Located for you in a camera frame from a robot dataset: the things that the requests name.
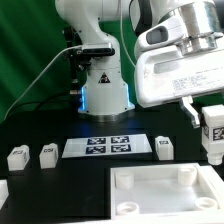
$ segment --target white tray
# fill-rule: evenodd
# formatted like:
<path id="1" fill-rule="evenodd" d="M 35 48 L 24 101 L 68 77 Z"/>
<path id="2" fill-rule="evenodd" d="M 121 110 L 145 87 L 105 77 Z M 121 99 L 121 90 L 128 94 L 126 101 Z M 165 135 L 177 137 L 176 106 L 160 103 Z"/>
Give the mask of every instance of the white tray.
<path id="1" fill-rule="evenodd" d="M 197 169 L 197 183 L 187 187 L 178 183 L 178 168 L 186 165 Z M 116 187 L 115 174 L 121 170 L 134 174 L 134 186 L 131 189 Z M 209 214 L 208 211 L 194 209 L 195 200 L 201 197 L 218 202 L 218 209 L 213 213 L 223 215 L 224 223 L 224 183 L 211 166 L 179 164 L 111 169 L 111 219 L 130 218 L 128 215 L 117 214 L 117 206 L 124 202 L 139 205 L 140 212 L 134 217 Z"/>

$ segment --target white block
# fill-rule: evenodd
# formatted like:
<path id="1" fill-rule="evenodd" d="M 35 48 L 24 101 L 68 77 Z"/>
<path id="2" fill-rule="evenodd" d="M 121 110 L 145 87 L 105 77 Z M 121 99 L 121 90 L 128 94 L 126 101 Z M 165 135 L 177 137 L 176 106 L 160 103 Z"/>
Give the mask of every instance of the white block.
<path id="1" fill-rule="evenodd" d="M 159 160 L 173 160 L 173 144 L 168 137 L 158 136 L 155 145 Z"/>
<path id="2" fill-rule="evenodd" d="M 0 209 L 9 196 L 8 185 L 6 180 L 0 180 Z"/>
<path id="3" fill-rule="evenodd" d="M 205 125 L 202 128 L 202 145 L 208 152 L 208 162 L 220 165 L 224 152 L 224 106 L 203 107 Z"/>
<path id="4" fill-rule="evenodd" d="M 55 168 L 58 161 L 58 146 L 54 143 L 45 145 L 39 157 L 41 169 Z"/>
<path id="5" fill-rule="evenodd" d="M 15 147 L 7 157 L 7 160 L 10 171 L 24 170 L 30 160 L 29 147 L 27 145 Z"/>

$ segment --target white cable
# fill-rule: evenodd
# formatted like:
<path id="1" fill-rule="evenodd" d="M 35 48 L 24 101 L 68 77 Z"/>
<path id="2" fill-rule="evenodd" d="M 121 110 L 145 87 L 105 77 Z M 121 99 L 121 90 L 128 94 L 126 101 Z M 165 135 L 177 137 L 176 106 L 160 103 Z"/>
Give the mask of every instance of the white cable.
<path id="1" fill-rule="evenodd" d="M 51 62 L 46 66 L 46 68 L 37 76 L 37 78 L 29 85 L 29 87 L 23 92 L 23 94 L 9 107 L 9 109 L 7 110 L 4 120 L 6 120 L 6 118 L 8 117 L 9 112 L 11 111 L 11 109 L 27 94 L 27 92 L 34 86 L 34 84 L 44 75 L 44 73 L 51 67 L 51 65 L 56 61 L 56 59 L 63 54 L 65 51 L 68 50 L 72 50 L 72 49 L 77 49 L 80 48 L 80 46 L 74 46 L 74 47 L 69 47 L 66 48 L 64 50 L 62 50 L 61 52 L 59 52 L 52 60 Z"/>
<path id="2" fill-rule="evenodd" d="M 128 50 L 127 50 L 127 47 L 125 45 L 125 41 L 124 41 L 124 34 L 123 34 L 123 24 L 122 24 L 122 21 L 123 21 L 123 13 L 122 13 L 122 0 L 120 0 L 120 33 L 121 33 L 121 41 L 122 41 L 122 45 L 124 47 L 124 51 L 130 61 L 130 63 L 133 65 L 133 67 L 135 68 L 135 64 L 134 62 L 132 61 L 129 53 L 128 53 Z"/>

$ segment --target black label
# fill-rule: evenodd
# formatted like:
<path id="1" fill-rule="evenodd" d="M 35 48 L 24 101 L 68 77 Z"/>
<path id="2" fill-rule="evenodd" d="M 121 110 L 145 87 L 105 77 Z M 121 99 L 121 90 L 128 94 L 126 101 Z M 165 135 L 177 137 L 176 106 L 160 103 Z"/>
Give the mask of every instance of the black label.
<path id="1" fill-rule="evenodd" d="M 116 144 L 116 143 L 128 143 L 129 137 L 128 136 L 123 136 L 123 137 L 112 137 L 111 138 L 111 143 Z"/>
<path id="2" fill-rule="evenodd" d="M 111 146 L 111 152 L 131 152 L 131 146 L 130 145 L 112 145 Z"/>
<path id="3" fill-rule="evenodd" d="M 213 129 L 213 141 L 224 139 L 224 127 Z"/>
<path id="4" fill-rule="evenodd" d="M 106 146 L 87 147 L 86 154 L 102 154 L 106 153 Z"/>
<path id="5" fill-rule="evenodd" d="M 159 141 L 159 144 L 160 144 L 160 145 L 168 145 L 169 142 L 168 142 L 168 141 Z"/>
<path id="6" fill-rule="evenodd" d="M 87 145 L 102 145 L 106 144 L 106 138 L 89 138 Z"/>
<path id="7" fill-rule="evenodd" d="M 44 153 L 45 152 L 53 152 L 54 149 L 44 149 Z"/>
<path id="8" fill-rule="evenodd" d="M 15 152 L 13 152 L 13 155 L 14 154 L 22 154 L 23 153 L 23 150 L 19 150 L 19 151 L 15 151 Z"/>

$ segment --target small white cube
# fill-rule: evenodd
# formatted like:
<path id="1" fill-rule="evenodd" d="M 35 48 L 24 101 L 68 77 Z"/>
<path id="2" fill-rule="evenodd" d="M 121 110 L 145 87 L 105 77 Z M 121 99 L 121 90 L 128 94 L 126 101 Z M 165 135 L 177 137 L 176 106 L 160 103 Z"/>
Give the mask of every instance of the small white cube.
<path id="1" fill-rule="evenodd" d="M 155 145 L 159 160 L 173 160 L 173 144 L 168 137 L 157 137 Z"/>
<path id="2" fill-rule="evenodd" d="M 58 161 L 58 146 L 54 143 L 45 145 L 39 157 L 41 169 L 55 168 Z"/>
<path id="3" fill-rule="evenodd" d="M 6 180 L 0 180 L 0 209 L 9 196 L 8 185 Z"/>
<path id="4" fill-rule="evenodd" d="M 29 147 L 27 145 L 15 147 L 7 157 L 7 160 L 10 171 L 24 170 L 30 160 Z"/>

